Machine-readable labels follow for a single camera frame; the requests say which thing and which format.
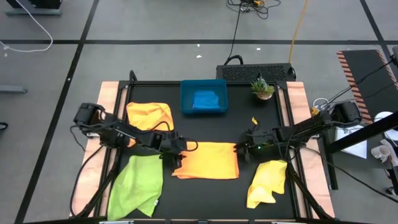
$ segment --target small succulent plant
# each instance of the small succulent plant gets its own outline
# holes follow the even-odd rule
[[[259,98],[266,98],[267,96],[270,98],[275,92],[275,88],[268,85],[262,77],[251,83],[251,89]]]

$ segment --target warning stripe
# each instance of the warning stripe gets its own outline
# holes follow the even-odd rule
[[[383,57],[383,55],[380,53],[380,51],[377,50],[376,52],[377,52],[377,54],[379,55],[381,61],[382,61],[383,63],[387,63],[387,62],[384,60],[384,57]],[[397,79],[396,79],[396,77],[394,76],[394,74],[392,73],[390,67],[389,67],[389,66],[386,66],[386,70],[387,70],[387,72],[388,72],[388,74],[389,74],[389,76],[390,76],[392,82],[394,83],[394,86],[395,86],[396,89],[398,90]]]
[[[351,87],[351,90],[359,92],[358,87],[354,87],[354,86],[353,86],[353,87]]]
[[[359,92],[358,87],[355,86],[354,76],[351,73],[351,70],[349,69],[349,66],[348,66],[347,60],[345,59],[344,54],[341,51],[337,51],[337,57],[338,57],[338,60],[340,61],[340,65],[341,65],[342,69],[344,70],[344,75],[347,78],[348,84],[350,86],[352,86],[351,91],[354,95],[355,102],[358,106],[358,109],[362,114],[363,121],[367,124],[372,124],[373,123],[372,117],[369,115],[369,111],[362,99],[362,95]]]

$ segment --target lime green towel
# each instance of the lime green towel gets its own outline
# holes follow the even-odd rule
[[[131,156],[116,178],[108,205],[108,220],[119,220],[138,208],[151,217],[162,193],[163,166],[159,155]]]

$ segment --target concrete floor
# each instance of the concrete floor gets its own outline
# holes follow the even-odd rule
[[[0,133],[0,217],[14,223],[33,168],[44,144],[65,79],[94,0],[64,0],[61,17],[37,17],[55,40],[48,51],[23,54],[0,50],[0,82],[24,85],[26,95],[0,95],[1,121],[10,127]],[[398,41],[393,19],[398,2],[366,0],[384,40]],[[270,9],[268,20],[241,14],[237,39],[290,40],[304,0],[284,0]],[[10,9],[0,1],[2,11]],[[237,13],[224,0],[99,0],[87,40],[153,40],[148,44],[85,44],[70,83],[47,157],[27,209],[25,222],[67,218],[68,204],[83,153],[69,133],[73,116],[82,102],[96,102],[102,81],[126,80],[133,69],[139,80],[214,78],[231,45],[203,44],[204,40],[230,40]],[[38,44],[12,45],[38,49],[44,32],[29,17],[0,13],[1,40],[38,40]],[[156,40],[198,40],[191,44]],[[300,44],[294,48],[292,65],[298,81],[304,82],[308,102],[329,98],[348,86],[336,56],[337,50],[378,49],[382,45],[369,23],[360,0],[310,0],[298,40],[330,40],[325,45]],[[335,40],[342,40],[337,45]],[[367,45],[349,45],[344,40],[371,40]],[[282,44],[238,44],[234,53],[247,63],[286,62],[289,41]],[[341,97],[351,98],[348,93]],[[346,154],[335,162],[353,175],[384,190],[390,183],[380,169],[356,169]],[[367,223],[397,223],[398,205],[374,194],[341,172],[340,189],[331,192],[336,216]]]

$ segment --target orange towel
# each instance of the orange towel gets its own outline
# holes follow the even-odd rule
[[[235,143],[199,142],[195,151],[182,152],[186,157],[172,175],[180,179],[236,179],[239,167],[234,146]],[[194,149],[196,143],[188,142],[187,147]]]
[[[155,130],[172,131],[174,129],[172,112],[170,107],[165,103],[129,103],[126,106],[127,116],[131,125],[141,129],[150,130],[162,121]],[[136,143],[135,140],[130,140],[129,147]]]
[[[174,130],[172,112],[165,103],[129,103],[126,109],[130,124],[141,130],[154,127],[159,131]],[[165,123],[158,125],[162,121],[167,122],[169,128]],[[135,143],[135,140],[130,140],[129,147]],[[195,142],[187,143],[188,150],[196,146]],[[234,146],[235,143],[199,142],[195,151],[182,152],[186,157],[172,175],[180,179],[236,179],[239,168]]]

